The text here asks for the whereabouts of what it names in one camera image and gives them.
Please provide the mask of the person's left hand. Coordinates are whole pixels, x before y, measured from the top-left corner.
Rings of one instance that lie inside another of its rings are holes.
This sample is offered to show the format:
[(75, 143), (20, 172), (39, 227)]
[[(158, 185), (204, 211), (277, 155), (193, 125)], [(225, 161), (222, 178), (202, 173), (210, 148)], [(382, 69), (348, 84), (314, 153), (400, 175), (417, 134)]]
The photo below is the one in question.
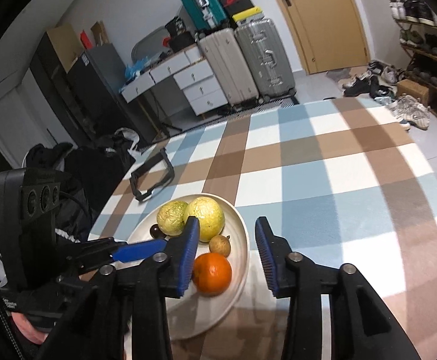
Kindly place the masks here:
[(13, 312), (11, 316), (19, 332), (31, 343), (42, 345), (48, 338), (48, 333), (36, 329), (24, 314)]

